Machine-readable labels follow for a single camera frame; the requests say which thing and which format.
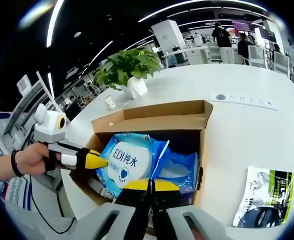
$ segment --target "ceiling light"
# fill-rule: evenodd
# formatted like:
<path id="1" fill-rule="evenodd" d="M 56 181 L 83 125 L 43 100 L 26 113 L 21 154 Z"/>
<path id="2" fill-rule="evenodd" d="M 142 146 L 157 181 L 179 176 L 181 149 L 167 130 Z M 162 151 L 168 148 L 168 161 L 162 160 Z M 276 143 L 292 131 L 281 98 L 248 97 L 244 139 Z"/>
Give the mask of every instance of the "ceiling light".
<path id="1" fill-rule="evenodd" d="M 138 22 L 141 23 L 142 21 L 152 17 L 152 16 L 155 16 L 156 14 L 158 13 L 161 13 L 163 11 L 166 11 L 168 9 L 171 9 L 171 8 L 175 8 L 175 7 L 178 7 L 178 6 L 181 6 L 181 5 L 184 5 L 184 4 L 192 4 L 192 3 L 197 3 L 197 2 L 204 2 L 204 1 L 211 1 L 211 2 L 214 2 L 213 0 L 189 0 L 189 1 L 184 1 L 184 2 L 180 2 L 180 3 L 176 3 L 174 5 L 171 5 L 171 6 L 168 6 L 168 7 L 165 7 L 161 10 L 158 10 L 158 11 L 155 11 L 151 14 L 149 14 L 148 16 L 145 16 L 144 18 L 140 19 Z M 259 6 L 259 5 L 256 5 L 256 4 L 253 4 L 253 3 L 250 3 L 250 2 L 246 2 L 246 1 L 241 1 L 241 0 L 216 0 L 218 2 L 222 2 L 222 1 L 225 1 L 225 2 L 233 2 L 233 3 L 240 3 L 240 4 L 246 4 L 246 5 L 250 5 L 252 7 L 256 7 L 256 8 L 259 8 L 259 9 L 262 9 L 264 11 L 267 11 L 265 8 Z"/>
<path id="2" fill-rule="evenodd" d="M 250 11 L 250 10 L 246 10 L 246 9 L 242 9 L 242 8 L 236 8 L 236 7 L 226 7 L 226 6 L 224 6 L 223 8 L 224 8 L 224 9 L 239 10 L 239 11 L 248 12 L 248 13 L 251 13 L 251 14 L 256 14 L 256 15 L 262 16 L 262 17 L 264 17 L 264 18 L 267 18 L 267 19 L 273 21 L 272 18 L 269 18 L 268 16 L 265 16 L 265 15 L 263 15 L 263 14 L 260 14 L 260 13 L 254 12 L 254 11 Z"/>
<path id="3" fill-rule="evenodd" d="M 80 36 L 81 35 L 81 32 L 79 31 L 79 32 L 77 32 L 75 35 L 74 35 L 74 38 L 77 38 L 78 36 Z"/>
<path id="4" fill-rule="evenodd" d="M 58 0 L 55 8 L 53 9 L 50 23 L 49 23 L 49 28 L 48 28 L 48 35 L 47 35 L 47 48 L 51 46 L 52 43 L 52 36 L 53 36 L 53 30 L 55 28 L 56 20 L 59 14 L 59 11 L 61 9 L 61 6 L 63 4 L 64 0 Z"/>
<path id="5" fill-rule="evenodd" d="M 100 52 L 98 52 L 98 54 L 91 60 L 91 62 L 89 63 L 89 66 L 91 65 L 91 63 L 111 44 L 113 43 L 113 41 L 110 41 L 107 45 L 105 45 L 105 47 L 103 49 L 100 50 Z"/>
<path id="6" fill-rule="evenodd" d="M 53 7 L 50 1 L 40 1 L 35 4 L 20 20 L 19 28 L 26 29 Z"/>
<path id="7" fill-rule="evenodd" d="M 141 45 L 137 46 L 136 48 L 143 47 L 144 45 L 147 45 L 147 44 L 149 44 L 149 43 L 151 43 L 151 42 L 153 42 L 153 40 L 151 40 L 151 41 L 148 41 L 148 42 L 145 42 L 145 43 L 143 43 L 143 44 L 141 44 Z"/>
<path id="8" fill-rule="evenodd" d="M 221 8 L 222 8 L 221 6 L 207 6 L 207 7 L 190 9 L 190 11 L 198 11 L 198 10 L 204 10 L 204 9 L 221 9 Z"/>
<path id="9" fill-rule="evenodd" d="M 177 12 L 177 13 L 175 13 L 175 14 L 172 14 L 172 15 L 167 16 L 167 18 L 169 18 L 169 17 L 173 17 L 173 16 L 176 16 L 176 15 L 179 15 L 179 14 L 184 14 L 184 13 L 187 13 L 187 12 L 189 12 L 189 10 L 181 11 L 181 12 Z"/>
<path id="10" fill-rule="evenodd" d="M 133 47 L 134 45 L 136 45 L 136 44 L 142 42 L 143 40 L 146 40 L 146 39 L 148 39 L 148 38 L 151 38 L 151 37 L 153 37 L 153 36 L 155 36 L 155 34 L 150 35 L 150 36 L 148 36 L 148 37 L 145 37 L 144 39 L 141 39 L 141 40 L 137 41 L 136 43 L 134 43 L 134 44 L 128 46 L 125 50 L 128 50 L 129 48 Z"/>
<path id="11" fill-rule="evenodd" d="M 222 27 L 233 27 L 234 25 L 221 25 Z M 196 27 L 192 27 L 192 28 L 188 28 L 188 30 L 192 30 L 192 29 L 201 29 L 201 28 L 214 28 L 213 25 L 207 25 L 207 26 L 196 26 Z"/>
<path id="12" fill-rule="evenodd" d="M 49 86 L 50 86 L 50 91 L 51 91 L 52 98 L 55 99 L 55 94 L 54 94 L 54 92 L 53 92 L 53 85 L 52 85 L 51 72 L 48 73 L 48 80 L 49 80 Z"/>
<path id="13" fill-rule="evenodd" d="M 231 21 L 231 19 L 211 19 L 211 20 L 192 21 L 192 22 L 178 25 L 178 27 L 189 25 L 189 24 L 197 24 L 197 23 L 204 23 L 204 22 L 217 22 L 217 21 Z"/>
<path id="14" fill-rule="evenodd" d="M 253 24 L 253 25 L 257 25 L 257 26 L 262 27 L 262 28 L 264 27 L 264 25 L 260 25 L 260 24 L 257 24 L 257 23 L 255 23 L 255 22 L 252 22 L 252 24 Z"/>

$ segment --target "shelf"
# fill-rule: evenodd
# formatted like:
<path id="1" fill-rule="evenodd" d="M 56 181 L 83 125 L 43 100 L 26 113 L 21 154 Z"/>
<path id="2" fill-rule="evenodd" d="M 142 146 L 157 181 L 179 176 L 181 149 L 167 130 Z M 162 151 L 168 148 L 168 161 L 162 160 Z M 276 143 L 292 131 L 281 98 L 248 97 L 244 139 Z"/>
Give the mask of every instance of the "shelf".
<path id="1" fill-rule="evenodd" d="M 22 97 L 22 99 L 17 104 L 16 108 L 13 110 L 11 117 L 9 118 L 9 122 L 4 130 L 4 134 L 7 134 L 11 131 L 12 127 L 14 126 L 15 122 L 18 120 L 20 115 L 29 105 L 29 103 L 37 96 L 37 94 L 41 91 L 42 86 L 40 81 L 37 81 L 36 84 L 32 86 L 29 92 Z"/>

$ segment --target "human hand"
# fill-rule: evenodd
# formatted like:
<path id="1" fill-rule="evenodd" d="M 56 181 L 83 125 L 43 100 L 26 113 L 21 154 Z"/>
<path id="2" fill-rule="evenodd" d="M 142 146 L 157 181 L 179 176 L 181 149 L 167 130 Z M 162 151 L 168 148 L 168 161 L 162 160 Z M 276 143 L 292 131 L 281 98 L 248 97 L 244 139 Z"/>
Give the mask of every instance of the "human hand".
<path id="1" fill-rule="evenodd" d="M 17 152 L 17 168 L 22 174 L 43 174 L 46 171 L 45 157 L 49 157 L 48 147 L 40 142 L 36 142 L 23 151 Z M 61 155 L 56 153 L 56 158 L 61 160 Z"/>

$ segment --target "round white table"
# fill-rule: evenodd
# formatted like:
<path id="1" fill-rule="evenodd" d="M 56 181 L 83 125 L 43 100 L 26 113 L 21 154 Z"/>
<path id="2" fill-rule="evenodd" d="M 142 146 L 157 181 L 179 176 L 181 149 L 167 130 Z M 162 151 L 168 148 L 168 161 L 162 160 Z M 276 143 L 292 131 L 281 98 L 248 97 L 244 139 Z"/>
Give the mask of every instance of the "round white table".
<path id="1" fill-rule="evenodd" d="M 235 228 L 232 220 L 242 199 L 247 168 L 294 173 L 294 84 L 267 69 L 235 64 L 202 64 L 164 69 L 146 81 L 148 93 L 133 100 L 122 91 L 107 89 L 68 125 L 66 138 L 85 145 L 93 134 L 91 120 L 119 109 L 207 100 L 212 93 L 241 94 L 271 101 L 279 111 L 233 103 L 212 102 L 206 129 L 208 166 L 200 207 L 221 221 L 233 239 L 275 239 L 283 226 Z M 112 95 L 117 109 L 108 110 L 104 99 Z M 62 179 L 75 217 L 79 220 L 97 205 L 62 170 Z M 289 220 L 294 216 L 294 189 Z"/>

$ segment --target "blue wipes package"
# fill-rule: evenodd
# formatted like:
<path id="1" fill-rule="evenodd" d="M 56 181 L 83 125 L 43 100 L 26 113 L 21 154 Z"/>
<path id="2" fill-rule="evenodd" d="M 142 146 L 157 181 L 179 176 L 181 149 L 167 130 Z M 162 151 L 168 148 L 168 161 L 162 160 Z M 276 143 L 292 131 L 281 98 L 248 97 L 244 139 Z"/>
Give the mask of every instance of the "blue wipes package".
<path id="1" fill-rule="evenodd" d="M 169 141 L 157 141 L 137 133 L 115 134 L 101 153 L 108 166 L 96 170 L 107 191 L 118 197 L 126 184 L 143 178 L 160 178 L 176 184 L 180 191 L 195 188 L 198 156 L 171 152 Z"/>

